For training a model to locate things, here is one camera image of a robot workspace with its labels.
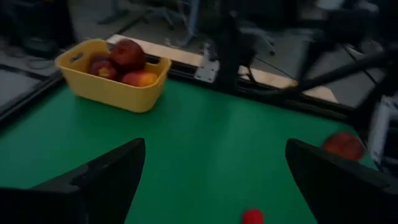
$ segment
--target red apple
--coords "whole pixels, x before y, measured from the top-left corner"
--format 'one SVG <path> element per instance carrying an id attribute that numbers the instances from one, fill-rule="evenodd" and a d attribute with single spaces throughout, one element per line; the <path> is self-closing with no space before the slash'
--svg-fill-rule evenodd
<path id="1" fill-rule="evenodd" d="M 92 64 L 89 73 L 110 80 L 115 80 L 118 76 L 116 69 L 114 69 L 111 62 L 107 60 L 95 62 L 94 64 Z"/>
<path id="2" fill-rule="evenodd" d="M 120 73 L 142 70 L 146 58 L 141 46 L 129 39 L 120 40 L 110 54 L 113 65 Z"/>
<path id="3" fill-rule="evenodd" d="M 109 60 L 109 54 L 107 53 L 92 53 L 88 62 L 88 73 L 90 73 L 90 69 L 96 62 L 102 62 L 105 60 Z"/>
<path id="4" fill-rule="evenodd" d="M 141 70 L 125 74 L 122 82 L 132 86 L 144 87 L 155 83 L 157 78 L 156 74 Z"/>
<path id="5" fill-rule="evenodd" d="M 364 154 L 361 141 L 350 133 L 336 133 L 330 136 L 322 148 L 351 160 L 360 160 Z"/>

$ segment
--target peach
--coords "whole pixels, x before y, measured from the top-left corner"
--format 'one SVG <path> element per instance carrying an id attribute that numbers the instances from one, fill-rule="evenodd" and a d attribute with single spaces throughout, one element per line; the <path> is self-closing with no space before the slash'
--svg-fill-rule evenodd
<path id="1" fill-rule="evenodd" d="M 155 83 L 157 78 L 156 74 L 141 70 L 125 74 L 122 82 L 132 86 L 144 87 Z"/>
<path id="2" fill-rule="evenodd" d="M 351 160 L 360 160 L 364 154 L 361 141 L 350 133 L 336 133 L 330 136 L 322 148 Z"/>

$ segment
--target wire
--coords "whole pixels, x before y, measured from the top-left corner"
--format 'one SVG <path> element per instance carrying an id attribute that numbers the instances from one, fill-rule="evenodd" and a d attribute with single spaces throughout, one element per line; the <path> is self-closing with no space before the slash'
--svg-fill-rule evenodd
<path id="1" fill-rule="evenodd" d="M 19 48 L 10 47 L 7 44 L 3 44 L 2 46 L 0 46 L 0 50 L 2 50 L 4 54 L 6 54 L 10 58 L 27 57 L 27 55 L 23 51 L 19 50 Z M 38 65 L 41 64 L 41 62 L 49 62 L 49 63 L 46 63 L 45 65 L 42 66 Z M 51 67 L 53 65 L 53 61 L 44 58 L 28 58 L 25 65 L 26 67 L 34 70 L 42 70 Z"/>
<path id="2" fill-rule="evenodd" d="M 345 50 L 345 52 L 347 52 L 347 54 L 351 57 L 351 59 L 353 59 L 355 62 L 358 61 L 358 59 L 356 59 L 356 57 L 346 48 L 346 46 L 344 46 L 343 44 L 341 44 L 341 46 Z M 373 82 L 374 85 L 377 85 L 377 81 L 373 78 L 371 74 L 369 74 L 368 71 L 362 70 L 362 72 L 365 73 L 365 75 Z"/>
<path id="3" fill-rule="evenodd" d="M 0 36 L 0 50 L 4 50 L 7 45 L 7 40 L 6 38 Z"/>
<path id="4" fill-rule="evenodd" d="M 291 78 L 291 79 L 293 79 L 293 80 L 295 79 L 295 78 L 293 78 L 293 76 L 291 76 L 291 75 L 289 75 L 288 73 L 284 72 L 283 70 L 281 70 L 281 69 L 279 69 L 279 68 L 277 68 L 277 67 L 271 65 L 270 63 L 264 61 L 263 59 L 260 59 L 260 58 L 258 58 L 258 57 L 254 57 L 254 58 L 257 59 L 257 60 L 259 60 L 260 62 L 262 62 L 262 63 L 264 63 L 264 64 L 266 64 L 266 65 L 269 65 L 269 66 L 271 66 L 272 68 L 274 68 L 274 69 L 276 69 L 276 70 L 282 72 L 284 75 L 288 76 L 289 78 Z"/>
<path id="5" fill-rule="evenodd" d="M 185 27 L 187 28 L 189 33 L 192 33 L 193 35 L 195 35 L 194 30 L 192 29 L 192 27 L 190 27 L 190 23 L 184 13 L 184 4 L 188 4 L 190 5 L 188 2 L 184 2 L 183 0 L 177 0 L 177 7 L 178 7 L 178 12 L 180 13 L 180 17 L 185 25 Z"/>
<path id="6" fill-rule="evenodd" d="M 250 81 L 253 82 L 254 84 L 257 85 L 257 81 L 254 79 L 253 73 L 251 72 L 251 67 L 247 66 L 249 73 L 247 74 L 247 76 L 249 77 Z"/>
<path id="7" fill-rule="evenodd" d="M 39 65 L 36 65 L 36 63 L 37 62 L 39 62 L 39 64 L 41 63 L 41 62 L 49 62 L 49 63 L 46 63 L 46 64 L 44 64 L 44 65 L 42 65 L 42 66 L 39 66 Z M 53 61 L 52 60 L 47 60 L 47 59 L 42 59 L 42 58 L 38 58 L 38 59 L 28 59 L 28 61 L 26 62 L 26 66 L 28 67 L 28 68 L 31 68 L 31 69 L 35 69 L 35 70 L 41 70 L 41 69 L 46 69 L 46 68 L 49 68 L 49 67 L 51 67 L 51 66 L 53 66 L 54 65 L 54 63 L 53 63 Z"/>

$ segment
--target green surface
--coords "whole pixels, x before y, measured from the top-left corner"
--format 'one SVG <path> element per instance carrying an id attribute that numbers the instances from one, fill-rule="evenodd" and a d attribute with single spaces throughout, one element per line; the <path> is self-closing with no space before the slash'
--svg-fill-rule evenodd
<path id="1" fill-rule="evenodd" d="M 0 185 L 28 188 L 137 137 L 147 157 L 126 223 L 315 223 L 285 161 L 288 138 L 319 146 L 349 127 L 167 81 L 146 114 L 62 88 L 0 135 Z"/>

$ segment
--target plastic basket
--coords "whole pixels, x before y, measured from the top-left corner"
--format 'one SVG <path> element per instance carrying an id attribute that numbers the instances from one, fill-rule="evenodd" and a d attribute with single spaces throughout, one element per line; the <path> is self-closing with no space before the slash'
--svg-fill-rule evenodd
<path id="1" fill-rule="evenodd" d="M 89 57 L 97 52 L 109 53 L 107 43 L 100 39 L 86 40 L 55 60 L 74 94 L 136 113 L 149 111 L 162 93 L 171 60 L 160 58 L 158 64 L 147 63 L 145 70 L 159 77 L 150 86 L 135 87 L 87 74 Z"/>

